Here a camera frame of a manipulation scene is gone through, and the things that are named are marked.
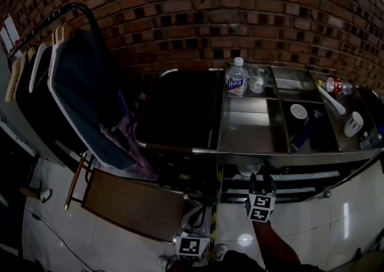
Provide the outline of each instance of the tiled floor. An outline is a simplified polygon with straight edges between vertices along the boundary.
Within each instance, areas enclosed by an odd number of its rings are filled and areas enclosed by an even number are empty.
[[[159,255],[174,253],[172,246],[131,234],[64,202],[73,177],[68,169],[40,160],[32,186],[43,181],[53,189],[45,204],[27,200],[27,209],[43,219],[94,270],[161,271]],[[81,199],[86,183],[82,172],[74,192]],[[363,252],[384,228],[384,174],[380,162],[348,183],[332,190],[329,199],[297,204],[281,204],[271,216],[272,227],[299,255],[302,263],[331,270],[350,261],[358,247]],[[263,266],[259,245],[244,206],[220,204],[217,214],[217,243],[246,253]],[[41,222],[25,213],[23,222],[24,257],[39,260],[53,272],[82,269],[76,259]]]

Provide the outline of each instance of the clear plastic cup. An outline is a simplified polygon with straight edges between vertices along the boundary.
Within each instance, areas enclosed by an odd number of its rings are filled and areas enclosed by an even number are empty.
[[[256,94],[264,92],[269,77],[269,70],[263,66],[254,66],[249,68],[249,72],[251,91]]]

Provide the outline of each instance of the power cord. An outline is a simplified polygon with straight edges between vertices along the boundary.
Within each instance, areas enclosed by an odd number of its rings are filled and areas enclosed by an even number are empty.
[[[43,224],[45,225],[45,226],[47,226],[48,227],[48,229],[50,230],[50,231],[52,231],[56,236],[58,236],[58,238],[64,243],[64,245],[66,246],[66,248],[79,260],[79,261],[81,261],[87,268],[89,268],[92,272],[105,272],[105,271],[103,271],[103,270],[94,270],[94,269],[92,269],[89,265],[87,265],[80,257],[78,257],[71,249],[70,249],[70,247],[65,243],[65,241],[51,228],[51,227],[49,227],[48,226],[48,224],[41,218],[41,217],[39,217],[38,215],[36,215],[36,214],[34,214],[32,211],[29,211],[27,208],[25,208],[24,207],[24,209],[26,210],[26,211],[28,211],[29,213],[31,213],[32,214],[32,217],[34,218],[34,219],[36,219],[36,220],[38,220],[38,221],[42,221],[43,222]]]

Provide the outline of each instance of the white shoe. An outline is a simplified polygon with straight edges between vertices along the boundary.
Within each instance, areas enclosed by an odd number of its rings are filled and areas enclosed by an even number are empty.
[[[222,261],[227,251],[228,247],[225,244],[217,244],[214,248],[214,260]]]
[[[40,193],[40,202],[45,203],[52,196],[52,189]]]
[[[159,258],[157,258],[157,261],[158,263],[162,266],[162,267],[166,267],[167,264],[168,264],[168,261],[169,261],[169,265],[168,265],[168,268],[170,268],[176,261],[177,261],[177,257],[176,256],[171,256],[171,257],[168,257],[168,256],[160,256]]]

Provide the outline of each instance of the gray garment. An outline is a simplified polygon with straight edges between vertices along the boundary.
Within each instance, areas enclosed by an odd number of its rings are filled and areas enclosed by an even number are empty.
[[[113,125],[122,115],[93,34],[79,31],[58,47],[52,89],[64,115],[100,162],[118,169],[135,164],[100,130],[100,125]]]

